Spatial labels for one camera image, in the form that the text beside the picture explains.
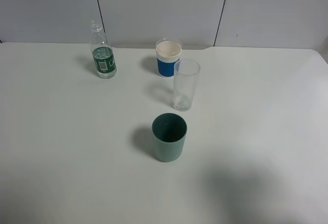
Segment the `clear bottle green label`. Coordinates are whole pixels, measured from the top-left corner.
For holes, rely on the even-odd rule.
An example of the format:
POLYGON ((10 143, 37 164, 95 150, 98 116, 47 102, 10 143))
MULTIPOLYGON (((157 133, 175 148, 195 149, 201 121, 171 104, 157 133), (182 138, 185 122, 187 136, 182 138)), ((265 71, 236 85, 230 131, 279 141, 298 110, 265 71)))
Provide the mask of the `clear bottle green label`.
POLYGON ((91 21, 91 53, 100 78, 111 79, 117 72, 114 53, 102 24, 91 21))

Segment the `green plastic cup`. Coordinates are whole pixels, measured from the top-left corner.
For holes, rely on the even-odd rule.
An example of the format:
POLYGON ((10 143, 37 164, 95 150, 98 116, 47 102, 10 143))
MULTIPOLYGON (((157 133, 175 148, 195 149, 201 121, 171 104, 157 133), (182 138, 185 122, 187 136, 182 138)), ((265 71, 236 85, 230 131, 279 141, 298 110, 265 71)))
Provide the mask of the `green plastic cup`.
POLYGON ((186 121, 174 113, 164 113, 152 122, 154 152, 158 160, 171 162, 182 154, 188 130, 186 121))

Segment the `blue white ribbed cup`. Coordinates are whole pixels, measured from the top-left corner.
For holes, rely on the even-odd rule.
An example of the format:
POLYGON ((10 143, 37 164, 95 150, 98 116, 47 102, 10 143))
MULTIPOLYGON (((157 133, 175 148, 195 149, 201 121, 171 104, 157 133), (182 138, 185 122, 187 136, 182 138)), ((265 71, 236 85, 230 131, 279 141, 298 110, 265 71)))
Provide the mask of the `blue white ribbed cup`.
POLYGON ((163 38, 155 46, 158 73, 163 77, 174 75, 174 65, 180 59, 182 44, 179 40, 163 38))

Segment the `tall clear glass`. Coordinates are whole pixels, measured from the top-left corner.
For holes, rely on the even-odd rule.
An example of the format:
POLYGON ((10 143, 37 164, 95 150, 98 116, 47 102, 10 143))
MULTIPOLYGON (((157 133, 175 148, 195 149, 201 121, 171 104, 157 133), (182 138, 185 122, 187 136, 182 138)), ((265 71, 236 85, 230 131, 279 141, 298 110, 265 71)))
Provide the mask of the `tall clear glass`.
POLYGON ((188 111, 193 103, 200 65, 192 59, 180 59, 174 65, 173 107, 188 111))

